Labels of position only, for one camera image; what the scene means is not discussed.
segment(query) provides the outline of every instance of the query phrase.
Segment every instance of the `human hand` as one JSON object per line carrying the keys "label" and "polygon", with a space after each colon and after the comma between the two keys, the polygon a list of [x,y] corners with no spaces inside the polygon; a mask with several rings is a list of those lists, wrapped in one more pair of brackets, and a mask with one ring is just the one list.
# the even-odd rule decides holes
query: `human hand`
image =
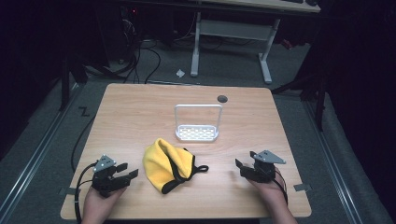
{"label": "human hand", "polygon": [[[283,178],[277,168],[275,180],[280,184],[280,186],[285,185],[285,182],[283,181]],[[296,219],[288,208],[283,190],[280,189],[274,181],[271,181],[270,183],[258,183],[249,179],[247,179],[247,181],[259,191],[260,197],[267,206],[274,223],[297,223]]]}
{"label": "human hand", "polygon": [[126,188],[110,192],[108,198],[100,195],[99,191],[90,187],[84,202],[82,224],[102,224]]}
{"label": "human hand", "polygon": [[[280,172],[277,168],[275,180],[280,184],[280,186],[285,185],[283,178],[281,177]],[[286,203],[282,189],[280,189],[274,181],[271,181],[269,183],[258,183],[250,179],[248,179],[247,181],[250,182],[250,184],[252,184],[254,187],[256,187],[265,204],[271,205]]]}

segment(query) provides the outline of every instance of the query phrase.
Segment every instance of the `perforated tray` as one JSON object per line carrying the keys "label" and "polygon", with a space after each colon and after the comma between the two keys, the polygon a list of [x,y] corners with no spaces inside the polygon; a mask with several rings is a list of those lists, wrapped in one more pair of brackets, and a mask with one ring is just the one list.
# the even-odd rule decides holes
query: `perforated tray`
{"label": "perforated tray", "polygon": [[[217,126],[214,125],[195,125],[195,124],[179,124],[177,109],[180,107],[215,107],[219,109],[219,117]],[[175,119],[176,119],[176,136],[180,141],[187,142],[213,142],[219,135],[219,121],[221,116],[221,105],[176,105]]]}

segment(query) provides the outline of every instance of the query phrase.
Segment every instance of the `table leg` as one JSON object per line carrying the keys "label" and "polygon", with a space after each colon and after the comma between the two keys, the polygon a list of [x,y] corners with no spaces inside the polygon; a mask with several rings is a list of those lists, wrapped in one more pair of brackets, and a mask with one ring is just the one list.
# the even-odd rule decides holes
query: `table leg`
{"label": "table leg", "polygon": [[201,12],[197,12],[197,22],[195,23],[195,45],[194,52],[192,53],[192,62],[191,62],[191,76],[198,76],[198,67],[199,67],[199,38],[201,34]]}
{"label": "table leg", "polygon": [[274,25],[271,29],[271,32],[268,36],[268,40],[267,40],[267,44],[265,46],[264,53],[259,54],[260,65],[262,66],[262,75],[264,76],[264,82],[266,84],[272,83],[271,74],[268,69],[267,57],[270,52],[271,46],[274,42],[274,38],[275,38],[277,27],[279,26],[279,23],[280,23],[280,19],[275,20]]}

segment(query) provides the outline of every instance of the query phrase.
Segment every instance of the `gray carpet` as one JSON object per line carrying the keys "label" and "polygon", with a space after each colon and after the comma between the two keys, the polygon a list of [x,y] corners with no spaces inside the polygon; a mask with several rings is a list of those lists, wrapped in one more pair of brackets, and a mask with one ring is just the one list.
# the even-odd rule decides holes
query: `gray carpet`
{"label": "gray carpet", "polygon": [[[154,46],[154,42],[145,43],[144,46]],[[215,46],[216,44],[212,44],[205,47],[213,48]],[[232,53],[227,46],[213,50],[203,49],[200,74],[198,77],[192,78],[189,75],[191,46],[175,45],[173,48],[169,48],[157,44],[152,49],[160,54],[161,63],[158,70],[149,78],[149,83],[173,82],[274,89],[293,80],[309,46],[287,50],[282,46],[274,45],[268,58],[273,76],[273,84],[269,86],[263,82],[256,54],[243,51]],[[144,82],[158,61],[157,55],[152,51],[141,50],[141,58],[137,66],[140,83]],[[186,75],[177,77],[178,69],[186,72]],[[136,83],[137,78],[134,79],[134,73],[132,73],[127,82],[133,83],[134,80]],[[60,217],[64,196],[59,195],[59,190],[68,187],[71,182],[73,176],[70,162],[72,150],[79,135],[95,115],[106,85],[112,82],[120,81],[91,76],[88,83],[79,88],[81,92],[64,115],[58,132],[50,142],[47,155],[36,170],[7,223],[75,223],[62,220]],[[0,202],[4,202],[7,198],[46,130],[57,116],[60,93],[61,89],[58,84],[33,114],[18,142],[0,161],[0,168],[4,171],[1,174]],[[299,223],[349,223],[346,210],[326,165],[316,128],[312,125],[311,118],[306,112],[306,103],[300,101],[297,93],[297,91],[286,91],[275,95],[275,100],[302,180],[312,187],[312,190],[307,192],[312,215],[299,218],[298,221]],[[83,116],[82,107],[86,107],[85,114],[89,116]],[[323,127],[323,134],[359,209],[362,223],[392,223],[356,160],[328,97]],[[76,147],[74,164],[78,162],[88,133],[89,129],[82,135]],[[261,223],[271,223],[271,219],[263,218]]]}

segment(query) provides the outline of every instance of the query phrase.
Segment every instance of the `black strap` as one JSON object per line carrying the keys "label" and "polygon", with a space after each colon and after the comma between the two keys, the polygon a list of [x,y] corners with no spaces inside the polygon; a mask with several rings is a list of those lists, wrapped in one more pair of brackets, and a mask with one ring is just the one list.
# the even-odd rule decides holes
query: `black strap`
{"label": "black strap", "polygon": [[75,191],[75,213],[76,213],[76,219],[77,223],[81,223],[82,218],[81,218],[81,213],[79,211],[79,201],[78,201],[78,196],[79,196],[79,186],[81,185],[81,179],[84,176],[85,172],[87,172],[91,167],[94,167],[96,163],[92,163],[89,166],[87,166],[81,173],[81,175],[78,178],[77,186],[76,186],[76,191]]}
{"label": "black strap", "polygon": [[189,177],[185,178],[183,176],[180,175],[180,173],[178,172],[178,168],[177,165],[175,164],[174,161],[172,161],[172,159],[166,155],[166,157],[169,160],[169,163],[171,164],[171,168],[172,168],[172,174],[174,176],[174,180],[169,181],[168,183],[163,185],[163,188],[161,189],[161,192],[163,194],[167,194],[169,193],[172,189],[174,189],[175,187],[177,187],[178,185],[191,180],[192,176],[197,174],[197,173],[202,173],[202,172],[207,172],[209,170],[209,167],[207,165],[202,165],[199,167],[195,166],[195,156],[192,155],[192,161],[191,161],[191,174]]}
{"label": "black strap", "polygon": [[274,181],[274,183],[276,183],[277,186],[282,190],[283,197],[285,197],[286,204],[289,204],[289,198],[288,198],[288,193],[287,193],[287,189],[286,189],[286,182],[285,182],[285,179],[284,179],[283,176],[280,174],[280,172],[278,172],[278,171],[275,171],[275,172],[276,172],[277,174],[279,174],[280,178],[282,178],[283,183],[284,183],[284,187],[282,187],[282,186],[279,184],[279,182],[277,182],[275,179],[273,179],[273,181]]}

